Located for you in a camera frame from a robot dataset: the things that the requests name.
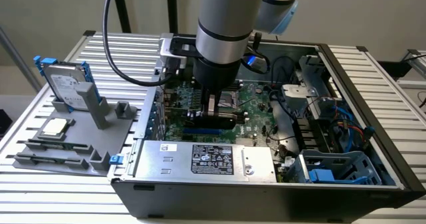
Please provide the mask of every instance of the wire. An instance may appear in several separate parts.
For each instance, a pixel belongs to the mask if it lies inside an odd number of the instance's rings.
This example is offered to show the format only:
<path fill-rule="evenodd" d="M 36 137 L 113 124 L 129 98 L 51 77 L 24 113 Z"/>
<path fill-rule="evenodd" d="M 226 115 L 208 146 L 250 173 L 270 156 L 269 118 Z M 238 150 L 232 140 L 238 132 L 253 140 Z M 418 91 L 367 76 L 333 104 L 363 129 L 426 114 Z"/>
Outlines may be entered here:
<path fill-rule="evenodd" d="M 276 99 L 274 101 L 278 102 L 282 110 L 285 111 L 285 113 L 288 114 L 288 116 L 289 116 L 289 117 L 293 119 L 293 121 L 296 122 L 296 121 L 297 121 L 297 120 L 296 120 L 296 117 L 294 117 L 294 116 L 292 115 L 292 113 L 288 111 L 288 109 L 285 108 L 285 105 L 282 104 L 282 101 L 280 100 L 280 97 L 278 97 L 280 91 L 274 90 L 274 91 L 272 91 L 272 92 L 269 93 L 269 100 L 270 100 L 270 101 L 273 101 L 273 99 L 272 99 L 272 94 L 276 94 L 277 99 Z"/>
<path fill-rule="evenodd" d="M 233 106 L 230 106 L 230 105 L 226 104 L 226 103 L 218 103 L 217 106 L 218 106 L 220 108 L 234 108 Z"/>
<path fill-rule="evenodd" d="M 245 105 L 246 103 L 249 103 L 253 99 L 256 99 L 256 98 L 253 97 L 253 98 L 248 99 L 246 101 L 244 101 L 244 102 L 238 105 L 238 107 L 241 107 L 242 105 Z"/>
<path fill-rule="evenodd" d="M 276 63 L 277 63 L 277 61 L 280 60 L 280 59 L 282 59 L 282 58 L 286 58 L 286 59 L 289 59 L 292 62 L 293 62 L 293 66 L 294 66 L 294 64 L 296 64 L 296 61 L 289 57 L 289 56 L 286 56 L 286 55 L 282 55 L 282 56 L 280 56 L 280 57 L 277 57 L 274 60 L 273 60 L 273 64 L 272 64 L 272 67 L 270 67 L 270 84 L 273 85 L 274 84 L 274 66 L 276 66 Z M 289 78 L 289 76 L 288 76 L 288 74 L 286 74 L 286 71 L 285 71 L 285 69 L 284 69 L 284 74 L 285 74 L 285 78 Z"/>
<path fill-rule="evenodd" d="M 286 140 L 286 139 L 296 138 L 296 136 L 289 136 L 289 137 L 282 138 L 282 139 L 274 139 L 270 135 L 269 135 L 268 137 L 269 137 L 269 139 L 272 139 L 272 140 L 274 140 L 274 141 L 284 141 L 284 140 Z"/>
<path fill-rule="evenodd" d="M 338 122 L 337 124 L 338 124 L 338 126 L 341 126 L 341 127 L 345 126 L 343 123 L 341 123 L 341 122 Z M 347 125 L 347 128 L 354 129 L 354 130 L 361 134 L 361 136 L 362 136 L 362 141 L 365 141 L 365 132 L 361 130 L 361 128 L 358 128 L 358 127 L 354 126 L 354 125 Z"/>
<path fill-rule="evenodd" d="M 350 122 L 353 126 L 355 126 L 355 127 L 358 127 L 359 129 L 362 129 L 362 128 L 359 127 L 359 125 L 358 125 L 353 120 L 349 120 L 349 119 L 334 119 L 334 120 L 330 122 L 329 127 L 331 127 L 331 126 L 333 126 L 335 123 L 338 123 L 338 122 L 343 123 L 345 121 L 346 121 L 346 122 Z"/>
<path fill-rule="evenodd" d="M 418 92 L 418 94 L 417 94 L 417 98 L 421 101 L 421 105 L 418 106 L 419 108 L 422 108 L 426 104 L 426 98 L 423 100 L 421 100 L 421 93 L 426 93 L 426 91 Z"/>
<path fill-rule="evenodd" d="M 413 57 L 413 58 L 403 59 L 403 60 L 401 61 L 401 63 L 407 62 L 407 61 L 411 61 L 411 60 L 418 59 L 418 58 L 423 58 L 423 57 L 426 57 L 426 54 L 419 55 L 419 56 Z"/>
<path fill-rule="evenodd" d="M 338 102 L 337 100 L 334 99 L 334 106 L 335 106 L 335 114 L 334 114 L 334 119 L 338 118 Z"/>
<path fill-rule="evenodd" d="M 278 148 L 277 149 L 274 149 L 272 146 L 269 146 L 269 144 L 266 143 L 266 146 L 269 147 L 269 149 L 270 150 L 273 150 L 274 152 L 278 150 Z"/>
<path fill-rule="evenodd" d="M 337 100 L 335 100 L 335 98 L 329 97 L 329 96 L 319 96 L 319 97 L 317 97 L 317 98 L 307 104 L 307 106 L 306 106 L 302 114 L 307 111 L 309 106 L 310 106 L 318 99 L 321 99 L 321 98 L 330 98 L 330 99 L 333 99 L 333 100 L 334 100 L 334 105 L 335 105 L 335 108 L 337 108 Z"/>
<path fill-rule="evenodd" d="M 114 73 L 128 82 L 140 85 L 140 86 L 145 86 L 145 87 L 154 87 L 154 86 L 160 86 L 164 85 L 172 78 L 173 74 L 166 74 L 165 78 L 157 82 L 142 82 L 138 81 L 137 79 L 130 78 L 129 76 L 126 76 L 120 69 L 117 68 L 113 58 L 112 58 L 112 53 L 109 51 L 109 44 L 108 44 L 108 12 L 109 12 L 109 4 L 110 4 L 112 0 L 105 0 L 105 4 L 104 4 L 104 14 L 102 14 L 102 26 L 101 26 L 101 36 L 102 36 L 102 40 L 104 40 L 104 50 L 105 50 L 105 55 L 106 55 L 106 60 L 109 63 L 109 66 L 112 68 L 112 70 L 114 71 Z"/>

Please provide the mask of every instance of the blue plastic clip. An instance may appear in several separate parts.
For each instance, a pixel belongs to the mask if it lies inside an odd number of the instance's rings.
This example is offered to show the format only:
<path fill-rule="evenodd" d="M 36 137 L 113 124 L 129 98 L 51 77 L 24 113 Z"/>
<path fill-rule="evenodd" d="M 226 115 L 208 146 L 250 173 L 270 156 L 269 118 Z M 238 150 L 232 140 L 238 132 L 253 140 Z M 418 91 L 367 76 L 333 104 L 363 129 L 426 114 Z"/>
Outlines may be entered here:
<path fill-rule="evenodd" d="M 109 158 L 109 164 L 110 165 L 121 165 L 122 164 L 122 160 L 124 160 L 124 156 L 113 155 Z"/>
<path fill-rule="evenodd" d="M 92 76 L 90 67 L 89 67 L 89 64 L 85 61 L 81 63 L 81 67 L 84 69 L 85 81 L 94 84 L 94 79 L 93 79 L 93 76 Z M 100 102 L 101 101 L 101 96 L 98 94 L 100 92 L 98 92 L 98 88 L 96 87 L 96 85 L 94 85 L 94 93 L 96 93 L 97 101 Z"/>
<path fill-rule="evenodd" d="M 33 63 L 36 65 L 37 69 L 39 69 L 40 75 L 44 76 L 45 72 L 44 72 L 43 68 L 41 68 L 40 59 L 41 59 L 41 57 L 39 55 L 36 57 L 33 57 Z"/>
<path fill-rule="evenodd" d="M 56 64 L 59 62 L 59 60 L 56 58 L 44 58 L 41 60 L 41 63 L 45 63 L 45 64 Z"/>
<path fill-rule="evenodd" d="M 367 184 L 366 176 L 358 177 L 355 180 L 335 180 L 330 169 L 313 169 L 309 171 L 309 178 L 313 183 L 335 183 L 335 184 Z"/>

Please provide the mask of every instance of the green circuit board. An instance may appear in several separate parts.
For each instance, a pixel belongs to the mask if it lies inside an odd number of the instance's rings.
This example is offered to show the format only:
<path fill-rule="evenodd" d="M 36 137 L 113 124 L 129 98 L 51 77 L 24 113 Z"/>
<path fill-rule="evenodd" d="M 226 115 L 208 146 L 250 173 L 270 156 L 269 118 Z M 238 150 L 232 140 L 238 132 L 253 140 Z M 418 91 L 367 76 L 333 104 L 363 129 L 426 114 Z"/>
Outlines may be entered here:
<path fill-rule="evenodd" d="M 264 85 L 244 84 L 237 91 L 224 91 L 220 101 L 220 112 L 246 112 L 244 124 L 237 124 L 232 130 L 220 130 L 216 134 L 184 133 L 186 112 L 200 107 L 201 91 L 182 82 L 176 89 L 169 89 L 165 102 L 166 133 L 165 140 L 229 143 L 266 146 L 265 129 L 274 126 L 274 117 L 269 108 L 269 94 Z"/>

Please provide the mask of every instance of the black pole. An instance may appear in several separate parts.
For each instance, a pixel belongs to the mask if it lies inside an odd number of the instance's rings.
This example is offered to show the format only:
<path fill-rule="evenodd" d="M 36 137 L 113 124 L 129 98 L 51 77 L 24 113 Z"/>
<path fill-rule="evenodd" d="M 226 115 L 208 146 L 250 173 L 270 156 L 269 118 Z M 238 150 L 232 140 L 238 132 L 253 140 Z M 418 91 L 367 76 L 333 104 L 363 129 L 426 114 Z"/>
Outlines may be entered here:
<path fill-rule="evenodd" d="M 125 0 L 114 0 L 122 33 L 132 33 Z"/>
<path fill-rule="evenodd" d="M 168 28 L 170 33 L 177 33 L 178 32 L 178 0 L 166 0 L 166 9 L 168 9 Z"/>

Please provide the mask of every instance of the blue light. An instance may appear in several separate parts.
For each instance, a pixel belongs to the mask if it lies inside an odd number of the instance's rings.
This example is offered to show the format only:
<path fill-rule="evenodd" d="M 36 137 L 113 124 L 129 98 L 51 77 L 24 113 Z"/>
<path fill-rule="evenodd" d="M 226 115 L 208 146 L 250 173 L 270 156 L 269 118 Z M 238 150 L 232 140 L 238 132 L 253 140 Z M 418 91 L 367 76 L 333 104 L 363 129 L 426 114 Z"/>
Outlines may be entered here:
<path fill-rule="evenodd" d="M 248 65 L 252 65 L 252 63 L 254 62 L 254 60 L 256 60 L 256 56 L 252 56 L 250 59 L 249 59 L 248 62 L 246 62 Z"/>

